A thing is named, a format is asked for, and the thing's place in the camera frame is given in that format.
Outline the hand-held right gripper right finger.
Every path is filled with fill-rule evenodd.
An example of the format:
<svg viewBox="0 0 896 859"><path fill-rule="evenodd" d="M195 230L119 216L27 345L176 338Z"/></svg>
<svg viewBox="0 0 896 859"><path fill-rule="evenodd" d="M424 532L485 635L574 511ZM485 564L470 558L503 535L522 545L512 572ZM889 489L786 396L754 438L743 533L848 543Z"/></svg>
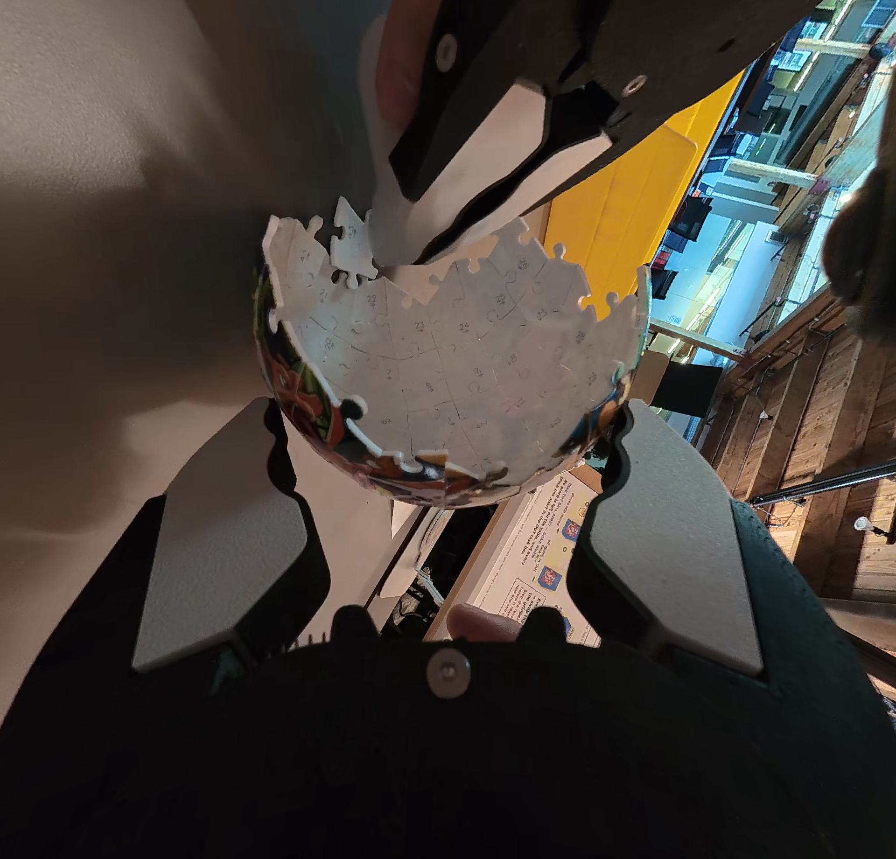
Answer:
<svg viewBox="0 0 896 859"><path fill-rule="evenodd" d="M672 649L737 673L763 654L728 489L640 400L609 431L602 490L566 576L599 645L663 658Z"/></svg>

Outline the person's right hand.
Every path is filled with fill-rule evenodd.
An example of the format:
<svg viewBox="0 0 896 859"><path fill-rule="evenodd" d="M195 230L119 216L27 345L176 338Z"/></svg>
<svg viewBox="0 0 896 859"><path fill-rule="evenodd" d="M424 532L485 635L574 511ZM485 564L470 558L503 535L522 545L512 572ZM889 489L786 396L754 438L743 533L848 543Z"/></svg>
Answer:
<svg viewBox="0 0 896 859"><path fill-rule="evenodd" d="M514 642L522 624L502 615L491 614L471 604L455 604L446 616L449 635L454 641Z"/></svg>

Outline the colourful puzzle ball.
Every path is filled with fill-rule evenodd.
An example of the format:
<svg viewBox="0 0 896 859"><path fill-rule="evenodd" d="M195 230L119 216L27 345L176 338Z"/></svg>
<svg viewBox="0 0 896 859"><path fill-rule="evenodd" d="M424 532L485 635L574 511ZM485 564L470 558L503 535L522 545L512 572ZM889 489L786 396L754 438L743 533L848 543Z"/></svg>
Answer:
<svg viewBox="0 0 896 859"><path fill-rule="evenodd" d="M427 303L384 273L339 268L307 225L271 216L254 338L283 416L326 461L422 506L496 503L545 484L607 437L632 387L651 276L599 318L582 267L521 240L431 278Z"/></svg>

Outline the black metal pole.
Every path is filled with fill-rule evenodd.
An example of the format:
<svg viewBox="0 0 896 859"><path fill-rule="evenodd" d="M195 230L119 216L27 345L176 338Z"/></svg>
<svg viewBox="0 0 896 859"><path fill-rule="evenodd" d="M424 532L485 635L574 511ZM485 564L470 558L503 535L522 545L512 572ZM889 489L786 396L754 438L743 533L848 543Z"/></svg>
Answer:
<svg viewBox="0 0 896 859"><path fill-rule="evenodd" d="M881 479L895 477L895 460L858 468L839 475L829 475L812 482L793 485L765 495L757 495L747 500L754 508L772 506L777 503L801 504L814 495L823 495L855 486L874 483Z"/></svg>

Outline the yellow plastic bin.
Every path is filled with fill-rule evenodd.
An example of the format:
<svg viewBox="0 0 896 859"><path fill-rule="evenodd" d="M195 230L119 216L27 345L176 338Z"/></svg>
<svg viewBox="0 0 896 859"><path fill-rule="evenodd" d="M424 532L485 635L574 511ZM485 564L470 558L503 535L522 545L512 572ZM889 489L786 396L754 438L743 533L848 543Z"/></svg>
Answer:
<svg viewBox="0 0 896 859"><path fill-rule="evenodd" d="M624 298L638 269L654 259L660 239L691 183L744 76L673 115L619 159L555 197L545 247L566 247L582 266L588 303L609 314L608 293Z"/></svg>

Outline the person's left hand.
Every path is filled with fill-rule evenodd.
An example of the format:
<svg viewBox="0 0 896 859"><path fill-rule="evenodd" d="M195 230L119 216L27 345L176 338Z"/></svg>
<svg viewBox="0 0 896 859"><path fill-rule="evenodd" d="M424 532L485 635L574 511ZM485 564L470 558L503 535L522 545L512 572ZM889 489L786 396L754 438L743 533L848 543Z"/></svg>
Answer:
<svg viewBox="0 0 896 859"><path fill-rule="evenodd" d="M375 72L380 114L403 133L417 110L427 48L442 0L392 0Z"/></svg>

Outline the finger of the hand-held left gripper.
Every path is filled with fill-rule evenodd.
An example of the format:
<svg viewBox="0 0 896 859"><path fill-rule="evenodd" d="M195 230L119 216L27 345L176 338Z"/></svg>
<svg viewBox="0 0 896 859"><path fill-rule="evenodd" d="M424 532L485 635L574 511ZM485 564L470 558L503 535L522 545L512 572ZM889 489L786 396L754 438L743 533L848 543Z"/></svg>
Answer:
<svg viewBox="0 0 896 859"><path fill-rule="evenodd" d="M468 242L488 236L542 205L556 188L578 178L612 147L610 136L601 133L558 150L518 182L508 178L493 185L468 203L452 226L432 239L421 253L420 262L429 263Z"/></svg>
<svg viewBox="0 0 896 859"><path fill-rule="evenodd" d="M362 90L364 114L375 162L375 194L367 219L370 248L384 268L409 266L440 258L475 244L499 229L519 212L495 216L493 211L473 213L462 224L481 195L498 186L540 146L544 130L544 96L521 84L512 85L483 122L476 127L429 187L410 188L412 178L399 178L396 169L409 161L406 153L390 160L398 145L396 132L379 114L372 82ZM419 192L417 199L403 193Z"/></svg>

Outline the printed instruction card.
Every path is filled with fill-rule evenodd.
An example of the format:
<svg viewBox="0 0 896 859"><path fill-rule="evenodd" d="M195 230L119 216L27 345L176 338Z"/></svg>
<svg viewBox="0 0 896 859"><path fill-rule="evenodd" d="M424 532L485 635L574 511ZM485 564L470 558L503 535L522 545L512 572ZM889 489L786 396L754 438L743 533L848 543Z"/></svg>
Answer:
<svg viewBox="0 0 896 859"><path fill-rule="evenodd" d="M518 623L537 607L554 607L566 641L597 648L599 635L576 608L567 584L581 526L600 491L600 474L584 464L528 495L465 602Z"/></svg>

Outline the white puzzle piece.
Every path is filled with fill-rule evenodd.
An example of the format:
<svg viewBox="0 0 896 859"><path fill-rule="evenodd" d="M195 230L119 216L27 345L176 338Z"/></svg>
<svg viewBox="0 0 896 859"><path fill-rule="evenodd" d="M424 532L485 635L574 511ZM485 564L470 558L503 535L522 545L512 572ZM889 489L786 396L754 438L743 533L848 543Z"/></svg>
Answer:
<svg viewBox="0 0 896 859"><path fill-rule="evenodd" d="M330 238L330 264L345 274L348 289L356 290L360 279L372 281L378 277L371 245L371 210L359 216L348 200L341 196L335 208L333 225L342 229L339 236Z"/></svg>

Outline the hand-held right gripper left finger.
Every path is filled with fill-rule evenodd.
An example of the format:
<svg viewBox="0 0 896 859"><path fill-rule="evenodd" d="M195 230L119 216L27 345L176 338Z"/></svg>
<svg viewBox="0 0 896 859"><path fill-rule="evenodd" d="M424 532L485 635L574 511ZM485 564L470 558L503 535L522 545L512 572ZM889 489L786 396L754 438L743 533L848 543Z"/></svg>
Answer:
<svg viewBox="0 0 896 859"><path fill-rule="evenodd" d="M330 570L277 403L258 398L165 492L133 653L147 672L212 648L257 665L297 641Z"/></svg>

